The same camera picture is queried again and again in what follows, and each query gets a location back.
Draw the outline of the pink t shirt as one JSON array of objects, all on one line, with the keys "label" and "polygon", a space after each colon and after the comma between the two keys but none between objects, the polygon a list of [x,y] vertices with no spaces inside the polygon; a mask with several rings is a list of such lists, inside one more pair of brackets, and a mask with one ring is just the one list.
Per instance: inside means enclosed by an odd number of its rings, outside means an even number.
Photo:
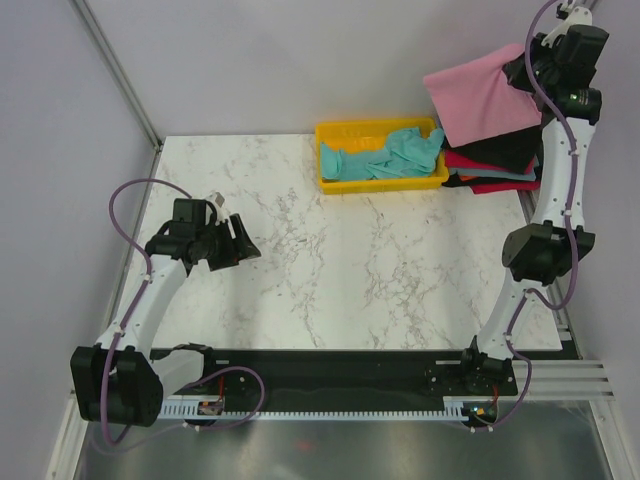
[{"label": "pink t shirt", "polygon": [[423,84],[449,144],[460,147],[538,126],[531,96],[508,84],[503,66],[524,53],[509,44],[486,56],[429,74]]}]

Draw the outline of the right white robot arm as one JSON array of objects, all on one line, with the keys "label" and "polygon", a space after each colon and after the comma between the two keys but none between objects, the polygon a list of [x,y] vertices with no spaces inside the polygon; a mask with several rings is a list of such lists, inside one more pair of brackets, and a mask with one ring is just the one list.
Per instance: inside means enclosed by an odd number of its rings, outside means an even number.
[{"label": "right white robot arm", "polygon": [[489,320],[462,353],[457,377],[469,393],[509,376],[514,341],[529,310],[535,303],[563,309],[572,291],[552,302],[547,288],[563,276],[574,288],[579,262],[594,247],[582,203],[602,94],[590,83],[608,38],[605,30],[583,24],[539,33],[503,68],[509,85],[532,94],[543,112],[542,178],[531,220],[505,240],[505,280]]}]

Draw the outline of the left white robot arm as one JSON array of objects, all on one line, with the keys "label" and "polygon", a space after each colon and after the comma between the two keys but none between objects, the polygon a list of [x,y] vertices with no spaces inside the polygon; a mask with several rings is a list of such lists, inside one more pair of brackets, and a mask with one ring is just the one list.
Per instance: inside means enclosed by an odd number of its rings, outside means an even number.
[{"label": "left white robot arm", "polygon": [[205,347],[187,344],[155,358],[154,339],[173,297],[199,263],[218,271],[261,255],[239,214],[204,199],[175,200],[171,219],[144,252],[144,270],[128,305],[94,345],[72,354],[76,400],[86,421],[148,427],[164,399],[182,388],[215,389],[220,371],[205,360]]}]

